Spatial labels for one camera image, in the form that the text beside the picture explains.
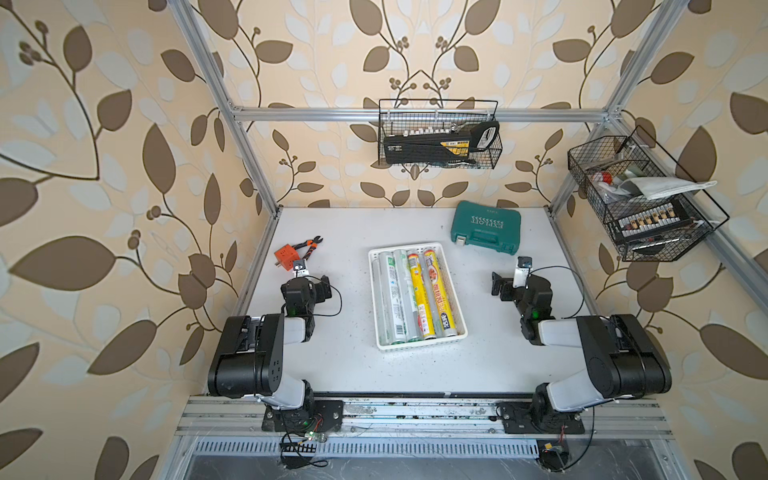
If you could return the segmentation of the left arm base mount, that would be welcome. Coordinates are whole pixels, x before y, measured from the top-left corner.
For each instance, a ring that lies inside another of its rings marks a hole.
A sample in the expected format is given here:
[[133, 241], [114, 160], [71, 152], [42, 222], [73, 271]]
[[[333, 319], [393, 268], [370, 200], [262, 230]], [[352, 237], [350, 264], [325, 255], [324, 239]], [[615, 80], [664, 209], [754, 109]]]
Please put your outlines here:
[[344, 417], [344, 402], [341, 400], [306, 400], [305, 404], [292, 410], [276, 410], [267, 405], [261, 424], [264, 432], [337, 432]]

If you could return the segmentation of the yellow wrap roll group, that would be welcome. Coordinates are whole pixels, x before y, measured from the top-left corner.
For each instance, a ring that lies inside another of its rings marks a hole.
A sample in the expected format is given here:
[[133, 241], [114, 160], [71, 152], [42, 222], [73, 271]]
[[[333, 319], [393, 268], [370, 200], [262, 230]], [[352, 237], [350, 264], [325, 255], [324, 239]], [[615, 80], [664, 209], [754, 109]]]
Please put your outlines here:
[[407, 262], [413, 286], [413, 296], [418, 312], [418, 325], [424, 340], [436, 339], [432, 315], [422, 277], [420, 256], [416, 250], [407, 252]]

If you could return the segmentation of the yellow wrap roll with salmon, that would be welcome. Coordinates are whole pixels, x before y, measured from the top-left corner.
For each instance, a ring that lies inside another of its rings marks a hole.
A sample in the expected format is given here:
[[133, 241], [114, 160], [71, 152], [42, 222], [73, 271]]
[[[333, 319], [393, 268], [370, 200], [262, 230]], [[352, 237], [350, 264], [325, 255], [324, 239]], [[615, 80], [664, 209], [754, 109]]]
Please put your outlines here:
[[444, 335], [446, 337], [457, 336], [458, 330], [456, 328], [453, 312], [447, 295], [447, 290], [443, 281], [443, 275], [441, 273], [437, 253], [433, 249], [428, 249], [426, 256], [428, 257], [430, 270], [429, 275], [431, 277], [434, 296], [439, 310], [439, 318], [441, 320]]

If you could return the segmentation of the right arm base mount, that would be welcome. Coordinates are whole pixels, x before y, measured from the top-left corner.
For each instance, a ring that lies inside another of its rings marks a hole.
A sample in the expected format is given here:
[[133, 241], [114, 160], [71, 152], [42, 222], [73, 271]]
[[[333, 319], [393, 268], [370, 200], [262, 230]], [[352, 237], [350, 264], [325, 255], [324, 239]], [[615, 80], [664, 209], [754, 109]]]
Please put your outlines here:
[[499, 402], [497, 416], [506, 434], [584, 434], [578, 413], [558, 412], [533, 402]]

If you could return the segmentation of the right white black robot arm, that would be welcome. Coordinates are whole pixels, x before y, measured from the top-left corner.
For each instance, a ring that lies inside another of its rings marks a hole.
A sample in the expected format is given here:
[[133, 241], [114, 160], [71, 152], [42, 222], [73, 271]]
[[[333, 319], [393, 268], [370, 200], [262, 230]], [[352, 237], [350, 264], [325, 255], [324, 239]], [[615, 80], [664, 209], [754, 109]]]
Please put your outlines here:
[[582, 434], [585, 409], [671, 389], [668, 362], [636, 316], [557, 319], [552, 315], [550, 281], [522, 268], [512, 278], [493, 273], [491, 294], [515, 304], [521, 333], [532, 345], [578, 349], [585, 363], [565, 379], [538, 385], [529, 403], [500, 403], [507, 432]]

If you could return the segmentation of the white perforated plastic basket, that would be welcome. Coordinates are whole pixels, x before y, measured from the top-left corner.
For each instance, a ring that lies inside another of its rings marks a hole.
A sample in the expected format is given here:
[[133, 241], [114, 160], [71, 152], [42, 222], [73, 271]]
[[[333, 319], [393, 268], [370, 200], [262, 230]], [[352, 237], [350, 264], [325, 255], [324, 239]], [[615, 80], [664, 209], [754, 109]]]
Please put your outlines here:
[[440, 243], [373, 249], [368, 260], [379, 350], [430, 347], [468, 336]]

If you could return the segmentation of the silver green wrap roll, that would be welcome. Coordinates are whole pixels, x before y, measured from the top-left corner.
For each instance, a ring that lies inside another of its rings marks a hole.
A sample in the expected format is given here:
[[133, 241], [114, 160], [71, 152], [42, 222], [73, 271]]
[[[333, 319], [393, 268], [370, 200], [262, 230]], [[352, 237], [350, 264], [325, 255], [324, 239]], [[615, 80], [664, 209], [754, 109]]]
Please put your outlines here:
[[392, 326], [392, 343], [404, 343], [407, 340], [406, 317], [403, 310], [399, 280], [393, 254], [391, 252], [380, 253], [379, 263], [383, 283], [385, 310]]

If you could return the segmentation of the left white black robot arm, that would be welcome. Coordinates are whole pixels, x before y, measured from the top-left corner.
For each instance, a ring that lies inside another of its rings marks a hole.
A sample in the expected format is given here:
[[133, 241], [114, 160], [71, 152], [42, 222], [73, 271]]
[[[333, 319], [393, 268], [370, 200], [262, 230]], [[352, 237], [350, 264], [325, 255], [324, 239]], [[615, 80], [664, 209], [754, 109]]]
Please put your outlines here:
[[280, 287], [284, 304], [276, 313], [231, 316], [221, 333], [207, 375], [214, 397], [252, 397], [271, 408], [288, 433], [317, 432], [324, 422], [306, 380], [286, 372], [287, 345], [307, 343], [316, 327], [315, 307], [333, 297], [328, 276], [293, 278]]

